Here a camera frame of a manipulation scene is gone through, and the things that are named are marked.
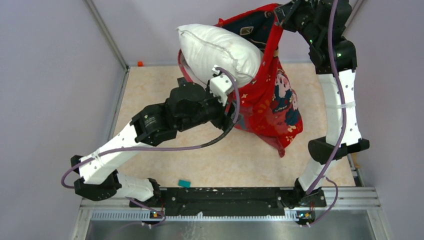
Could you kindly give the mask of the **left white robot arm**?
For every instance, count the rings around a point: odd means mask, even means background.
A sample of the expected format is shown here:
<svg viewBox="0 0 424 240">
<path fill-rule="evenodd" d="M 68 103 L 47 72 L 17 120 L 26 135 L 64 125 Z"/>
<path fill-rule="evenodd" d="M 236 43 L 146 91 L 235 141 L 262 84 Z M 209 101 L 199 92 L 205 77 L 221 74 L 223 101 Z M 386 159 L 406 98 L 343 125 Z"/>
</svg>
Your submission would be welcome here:
<svg viewBox="0 0 424 240">
<path fill-rule="evenodd" d="M 86 156 L 71 158 L 71 169 L 79 175 L 74 192 L 88 200 L 103 201 L 112 197 L 132 198 L 154 207 L 161 190 L 153 178 L 138 179 L 118 172 L 118 168 L 141 151 L 163 151 L 162 143 L 205 123 L 222 130 L 225 137 L 235 126 L 240 111 L 238 103 L 228 103 L 228 94 L 236 82 L 220 75 L 206 87 L 179 78 L 163 103 L 151 104 L 131 118 L 111 140 Z"/>
</svg>

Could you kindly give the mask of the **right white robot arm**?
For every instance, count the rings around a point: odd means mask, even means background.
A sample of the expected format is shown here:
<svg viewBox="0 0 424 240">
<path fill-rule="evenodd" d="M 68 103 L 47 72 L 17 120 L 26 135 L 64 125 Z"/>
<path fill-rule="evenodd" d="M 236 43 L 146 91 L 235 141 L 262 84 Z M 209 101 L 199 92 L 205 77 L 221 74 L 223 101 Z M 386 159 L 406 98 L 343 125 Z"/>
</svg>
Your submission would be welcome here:
<svg viewBox="0 0 424 240">
<path fill-rule="evenodd" d="M 352 12 L 347 0 L 292 0 L 274 9 L 277 25 L 308 43 L 326 110 L 326 135 L 309 141 L 311 159 L 295 182 L 293 200 L 299 206 L 313 200 L 332 162 L 370 147 L 356 115 L 356 47 L 344 37 Z"/>
</svg>

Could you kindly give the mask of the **red patterned pillowcase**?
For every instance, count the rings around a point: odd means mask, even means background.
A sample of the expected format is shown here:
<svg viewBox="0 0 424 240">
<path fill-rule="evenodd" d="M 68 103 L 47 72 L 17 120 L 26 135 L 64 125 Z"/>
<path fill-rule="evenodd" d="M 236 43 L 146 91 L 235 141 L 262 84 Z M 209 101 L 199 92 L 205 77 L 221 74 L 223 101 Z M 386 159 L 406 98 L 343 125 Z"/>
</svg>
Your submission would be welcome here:
<svg viewBox="0 0 424 240">
<path fill-rule="evenodd" d="M 261 65 L 253 80 L 239 88 L 241 120 L 236 128 L 261 138 L 276 149 L 280 157 L 286 147 L 302 132 L 303 122 L 298 96 L 279 59 L 279 42 L 283 34 L 274 15 L 275 3 L 219 19 L 215 27 L 235 33 L 254 44 L 263 53 Z M 182 65 L 183 76 L 193 81 Z"/>
</svg>

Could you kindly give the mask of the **white pillow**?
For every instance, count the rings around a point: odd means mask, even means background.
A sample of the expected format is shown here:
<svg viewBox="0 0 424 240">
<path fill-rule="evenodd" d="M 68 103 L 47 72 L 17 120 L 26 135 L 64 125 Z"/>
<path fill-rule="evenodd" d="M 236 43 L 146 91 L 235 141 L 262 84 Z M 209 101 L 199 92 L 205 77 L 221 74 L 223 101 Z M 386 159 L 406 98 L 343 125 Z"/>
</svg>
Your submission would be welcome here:
<svg viewBox="0 0 424 240">
<path fill-rule="evenodd" d="M 213 77 L 214 66 L 232 74 L 239 88 L 258 73 L 263 53 L 245 38 L 221 27 L 197 23 L 176 30 L 182 66 L 194 82 L 205 85 Z"/>
</svg>

